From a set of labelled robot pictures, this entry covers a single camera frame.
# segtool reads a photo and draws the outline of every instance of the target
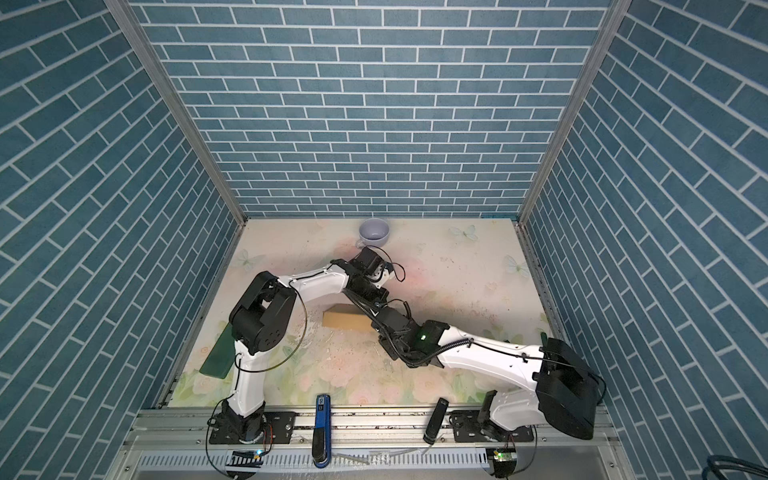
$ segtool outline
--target metal rail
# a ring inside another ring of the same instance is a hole
[[[189,358],[189,355],[192,352],[192,348],[194,347],[194,343],[197,340],[197,334],[200,333],[200,329],[203,328],[205,317],[208,316],[210,306],[214,303],[216,292],[219,290],[219,286],[224,280],[224,275],[227,273],[230,262],[235,256],[237,245],[240,243],[240,237],[243,236],[244,230],[244,226],[237,226],[235,234],[232,236],[232,240],[230,241],[230,245],[224,252],[224,256],[221,259],[221,263],[219,264],[219,267],[216,271],[214,280],[210,283],[208,292],[205,295],[203,304],[200,305],[200,309],[197,311],[197,315],[194,317],[194,321],[192,322],[192,325],[187,332],[187,338],[184,339],[181,349],[179,350],[178,355],[176,355],[176,359],[174,359],[174,364],[171,366],[170,370],[168,370],[168,377],[163,382],[163,388],[160,390],[160,395],[157,397],[157,401],[154,403],[157,408],[166,406],[170,401],[170,396],[173,393],[173,387],[176,385],[176,382],[178,382],[178,379],[181,376],[181,370],[183,370],[184,366],[187,364],[187,359]]]
[[[176,119],[181,132],[184,137],[189,141],[190,146],[197,154],[197,159],[205,168],[211,181],[214,183],[219,195],[227,204],[230,212],[235,217],[238,225],[243,226],[246,222],[246,214],[240,207],[237,198],[234,196],[234,192],[230,189],[229,184],[224,180],[224,176],[221,174],[221,170],[216,165],[213,155],[210,153],[208,146],[197,129],[197,125],[192,120],[192,117],[184,107],[184,101],[181,100],[181,96],[176,91],[176,87],[170,81],[168,73],[165,71],[160,58],[157,56],[157,52],[152,48],[152,44],[147,37],[147,33],[139,25],[139,20],[136,18],[133,9],[128,4],[127,0],[104,0],[104,3],[109,8],[109,12],[114,17],[123,35],[131,44],[134,49],[134,53],[138,57],[141,64],[144,66],[144,70],[149,75],[152,83],[157,88],[160,96],[163,98],[165,105],[168,107],[170,114]]]
[[[448,424],[453,410],[478,409],[477,405],[452,405],[448,409],[439,430],[441,439],[435,447],[446,446],[494,446],[498,442],[456,443]],[[357,406],[334,407],[333,444],[338,447],[368,449],[424,448],[424,429],[432,414],[431,406]],[[305,448],[311,442],[315,422],[313,406],[271,406],[267,411],[291,411],[296,413],[293,437],[290,444],[275,445],[275,449]],[[199,449],[206,433],[206,421],[211,409],[159,409],[141,410],[138,413],[126,443],[140,450]],[[540,447],[547,446],[612,446],[618,444],[611,419],[605,407],[598,407],[595,417],[594,438],[574,439],[549,425],[539,425]],[[232,449],[231,445],[209,445],[209,450]]]
[[[592,86],[592,81],[598,75],[598,69],[602,65],[605,59],[605,54],[608,52],[608,47],[611,46],[611,42],[614,40],[614,36],[621,25],[621,21],[624,20],[624,14],[627,13],[629,5],[632,0],[614,0],[611,3],[611,7],[605,12],[605,17],[600,25],[600,31],[598,37],[594,40],[594,45],[589,50],[587,59],[584,61],[584,66],[581,68],[576,85],[568,99],[568,103],[565,105],[563,115],[558,123],[557,129],[552,134],[552,139],[549,141],[547,150],[544,152],[544,156],[541,159],[541,165],[539,165],[536,173],[533,176],[531,187],[528,189],[528,194],[523,200],[523,204],[520,207],[520,214],[518,215],[518,221],[525,224],[528,218],[531,216],[533,207],[541,195],[541,189],[544,188],[544,184],[549,177],[549,173],[554,167],[554,163],[558,160],[558,155],[563,149],[565,139],[571,132],[574,121],[576,121],[576,115],[581,109],[584,99],[589,93],[589,87]]]
[[[563,340],[569,345],[573,345],[571,339],[568,338],[568,332],[565,330],[565,324],[558,312],[552,292],[549,290],[547,279],[544,276],[544,269],[541,267],[541,261],[539,261],[538,255],[536,255],[536,251],[531,243],[531,236],[528,234],[528,228],[525,225],[516,223],[515,232],[518,235],[518,241],[520,242],[520,247],[525,256],[528,271],[531,272],[531,279],[533,280],[534,285],[536,285],[539,299],[541,299],[541,306],[544,307],[544,313],[547,315],[549,326],[552,328],[552,336],[556,339]]]

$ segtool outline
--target wooden block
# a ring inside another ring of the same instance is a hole
[[[323,312],[323,326],[334,329],[372,332],[371,319],[354,305],[338,303]]]

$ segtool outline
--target metal vent grille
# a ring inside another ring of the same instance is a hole
[[[230,452],[211,452],[210,459],[219,468],[232,461]],[[235,458],[235,465],[247,462]],[[314,472],[315,465],[309,449],[292,449],[287,452],[271,452],[263,459],[260,468],[239,467],[245,472],[289,473]],[[475,447],[431,449],[424,455],[419,451],[398,452],[373,449],[335,449],[326,471],[342,472],[360,469],[384,468],[487,468],[485,450]],[[144,452],[139,461],[143,471],[205,471],[210,470],[205,452],[164,451]]]

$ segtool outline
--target white cup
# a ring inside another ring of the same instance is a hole
[[[383,247],[389,239],[389,224],[380,218],[369,218],[360,224],[359,233],[360,239],[355,243],[357,248]]]

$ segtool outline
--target green plate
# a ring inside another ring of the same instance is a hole
[[[216,345],[211,349],[208,358],[200,367],[200,373],[224,379],[230,372],[235,361],[235,339],[232,337],[232,325],[224,327],[224,331],[216,340]]]

